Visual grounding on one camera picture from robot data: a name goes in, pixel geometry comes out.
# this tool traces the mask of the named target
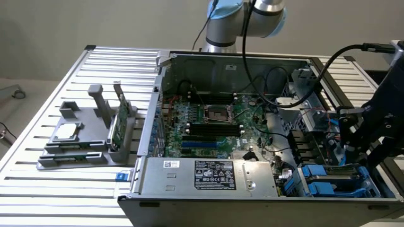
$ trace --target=gray wall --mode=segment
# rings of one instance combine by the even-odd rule
[[[285,3],[283,32],[249,38],[249,52],[331,55],[404,38],[403,0]],[[189,49],[205,8],[207,0],[0,0],[0,77],[60,80],[87,44]],[[377,54],[352,55],[364,68],[387,67]]]

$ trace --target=floor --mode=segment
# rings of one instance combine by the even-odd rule
[[[0,89],[13,84],[20,84],[27,93],[27,97],[24,99],[15,99],[12,97],[0,99],[0,122],[3,122],[12,133],[19,136],[55,90],[59,81],[0,79]],[[0,159],[7,150],[8,148],[0,144]]]

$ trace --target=slotted aluminum surface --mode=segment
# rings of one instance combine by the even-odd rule
[[[112,47],[83,52],[0,161],[0,226],[132,226],[115,199],[129,190],[129,183],[115,182],[116,173],[131,166],[39,172],[36,160],[59,121],[61,102],[75,100],[81,107],[95,107],[87,89],[99,83],[104,98],[111,106],[117,106],[112,83],[120,80],[125,97],[139,108],[131,146],[131,163],[135,163],[156,76],[156,54],[157,50]],[[320,60],[325,63],[327,57],[321,56]],[[339,58],[329,72],[355,106],[361,106],[373,90],[360,69]]]

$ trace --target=power supply label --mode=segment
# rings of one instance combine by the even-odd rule
[[[231,161],[195,161],[197,190],[236,190],[235,167]]]

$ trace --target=blue pcie slot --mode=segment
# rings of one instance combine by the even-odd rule
[[[181,147],[185,148],[217,148],[216,142],[181,142]]]

